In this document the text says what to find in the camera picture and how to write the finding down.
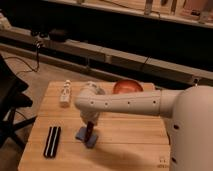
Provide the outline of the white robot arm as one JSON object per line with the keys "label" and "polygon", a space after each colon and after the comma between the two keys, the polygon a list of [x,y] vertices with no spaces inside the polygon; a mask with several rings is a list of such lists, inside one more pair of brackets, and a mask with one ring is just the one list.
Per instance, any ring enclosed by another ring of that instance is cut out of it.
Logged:
{"label": "white robot arm", "polygon": [[84,116],[97,112],[167,117],[172,120],[170,171],[213,171],[213,87],[99,95],[84,87],[75,99]]}

